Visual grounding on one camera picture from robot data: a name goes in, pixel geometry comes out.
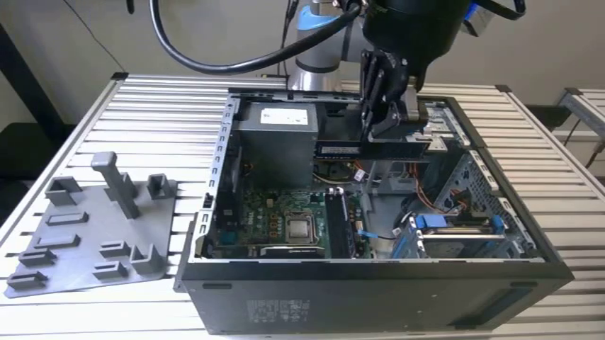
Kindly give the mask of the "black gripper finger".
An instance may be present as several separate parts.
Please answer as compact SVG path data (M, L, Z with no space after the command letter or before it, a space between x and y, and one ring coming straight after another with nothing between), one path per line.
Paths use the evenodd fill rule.
M421 91L425 83L425 66L422 64L414 64L393 53L386 53L385 57L384 71L386 88L384 97L389 103L401 99L410 84L413 84L417 92Z
M382 50L365 50L361 53L361 120L362 135L372 142L401 140L422 131L429 122L426 106L418 100L413 84L408 86L400 100L386 102Z

